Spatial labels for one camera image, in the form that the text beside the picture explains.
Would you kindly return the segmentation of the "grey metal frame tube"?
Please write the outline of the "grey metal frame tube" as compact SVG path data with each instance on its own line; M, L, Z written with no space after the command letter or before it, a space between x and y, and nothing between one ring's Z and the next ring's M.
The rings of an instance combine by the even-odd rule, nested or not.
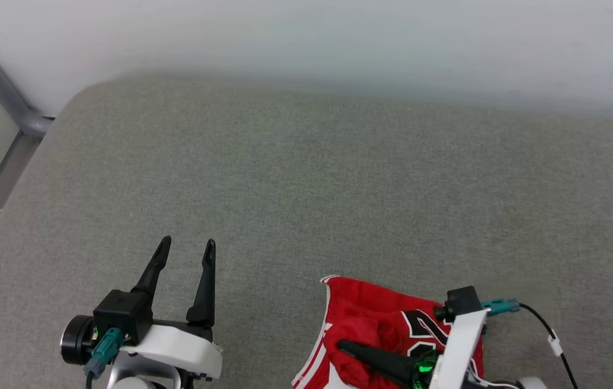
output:
M10 157L16 148L20 138L23 136L42 139L50 130L53 117L44 117L37 113L23 98L17 87L14 86L10 78L0 66L0 105L3 111L10 116L17 132L14 135L5 155L0 162L0 177Z

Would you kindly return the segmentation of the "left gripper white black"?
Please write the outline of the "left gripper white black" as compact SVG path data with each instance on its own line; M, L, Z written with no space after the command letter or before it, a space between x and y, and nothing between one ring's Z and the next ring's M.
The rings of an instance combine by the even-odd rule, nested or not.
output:
M171 236L164 236L132 293L155 295L170 248ZM213 326L217 269L217 247L213 239L207 241L201 264L203 272L186 320L192 326ZM75 316L65 327L60 340L62 359L67 364L84 367L105 332L97 328L94 317ZM210 340L210 336L202 336L183 323L158 320L139 345L129 345L124 337L124 345L109 365L112 367L112 380L136 375L172 380L213 380L221 376L223 358L220 347Z

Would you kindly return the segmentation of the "grey fabric sofa seat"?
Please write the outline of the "grey fabric sofa seat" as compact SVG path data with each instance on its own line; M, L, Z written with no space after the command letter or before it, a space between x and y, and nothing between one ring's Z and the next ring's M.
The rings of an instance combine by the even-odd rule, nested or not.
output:
M118 81L55 118L0 215L0 389L83 389L59 341L136 284L183 320L217 242L223 372L290 387L341 275L444 300L516 298L578 385L613 389L613 120Z

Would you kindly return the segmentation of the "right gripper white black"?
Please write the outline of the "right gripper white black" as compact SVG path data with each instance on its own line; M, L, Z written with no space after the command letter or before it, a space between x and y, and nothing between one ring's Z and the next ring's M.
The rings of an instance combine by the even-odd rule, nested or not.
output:
M408 312L412 341L408 356L346 339L338 341L338 349L400 387L412 384L414 359L422 375L422 389L479 389L481 383L474 377L481 364L474 353L487 315L486 310L478 310L456 316L452 323L438 323L423 311Z

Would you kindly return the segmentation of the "red basketball jersey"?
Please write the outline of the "red basketball jersey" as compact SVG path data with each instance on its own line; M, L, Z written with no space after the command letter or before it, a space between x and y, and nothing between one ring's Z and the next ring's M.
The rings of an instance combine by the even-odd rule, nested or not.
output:
M292 379L293 389L403 389L339 350L338 341L351 340L408 356L412 341L407 313L420 310L435 318L434 308L443 303L343 276L325 277L322 283L326 287L325 316L308 361ZM484 379L482 340L474 358L481 364L477 377Z

